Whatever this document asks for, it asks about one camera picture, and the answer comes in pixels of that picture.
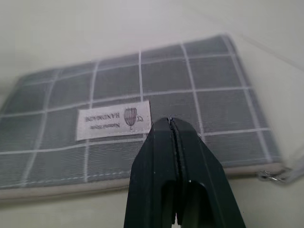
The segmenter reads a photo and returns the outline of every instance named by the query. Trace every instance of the white table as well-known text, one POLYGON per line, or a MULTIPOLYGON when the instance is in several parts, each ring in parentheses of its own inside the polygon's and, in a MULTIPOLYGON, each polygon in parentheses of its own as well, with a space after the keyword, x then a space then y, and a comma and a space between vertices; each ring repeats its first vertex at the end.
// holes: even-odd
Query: white table
MULTIPOLYGON (((13 0, 0 10, 0 100, 26 72, 227 32, 284 159, 304 145, 300 1, 13 0)), ((304 180, 230 185, 247 227, 303 226, 304 180)), ((3 227, 123 227, 126 197, 122 191, 5 202, 0 221, 3 227)))

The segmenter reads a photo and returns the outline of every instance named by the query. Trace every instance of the fabric label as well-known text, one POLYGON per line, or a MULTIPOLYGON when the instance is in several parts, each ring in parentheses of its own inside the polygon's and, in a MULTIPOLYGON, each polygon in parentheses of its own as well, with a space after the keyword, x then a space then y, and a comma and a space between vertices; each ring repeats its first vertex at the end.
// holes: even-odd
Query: fabric label
POLYGON ((149 133, 150 102, 78 110, 77 140, 149 133))

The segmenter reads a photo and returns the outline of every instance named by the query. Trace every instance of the clip jaw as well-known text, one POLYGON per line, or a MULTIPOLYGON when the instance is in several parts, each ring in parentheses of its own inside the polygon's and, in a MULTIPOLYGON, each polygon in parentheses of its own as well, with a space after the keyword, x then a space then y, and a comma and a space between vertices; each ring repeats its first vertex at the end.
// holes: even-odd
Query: clip jaw
POLYGON ((124 228, 244 228, 223 168, 179 119, 156 122, 136 156, 124 228))

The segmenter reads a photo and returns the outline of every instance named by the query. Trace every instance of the gray plaid pouch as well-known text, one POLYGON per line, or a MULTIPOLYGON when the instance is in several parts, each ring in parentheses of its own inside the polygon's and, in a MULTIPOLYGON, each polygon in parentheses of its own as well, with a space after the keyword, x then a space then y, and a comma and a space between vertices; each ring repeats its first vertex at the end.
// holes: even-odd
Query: gray plaid pouch
POLYGON ((152 122, 191 123, 227 174, 281 169, 236 49, 217 36, 22 77, 0 116, 2 198, 127 187, 146 135, 76 141, 77 113, 146 100, 152 122))

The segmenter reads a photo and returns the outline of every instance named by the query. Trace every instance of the gray fabric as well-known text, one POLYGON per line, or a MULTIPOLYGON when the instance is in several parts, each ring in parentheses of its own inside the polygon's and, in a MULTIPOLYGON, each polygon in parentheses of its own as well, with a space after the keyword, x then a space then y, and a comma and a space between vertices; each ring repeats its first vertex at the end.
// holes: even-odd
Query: gray fabric
POLYGON ((224 167, 280 161, 234 45, 217 36, 23 77, 0 116, 0 189, 128 178, 146 135, 76 141, 77 113, 146 100, 152 122, 191 123, 224 167))

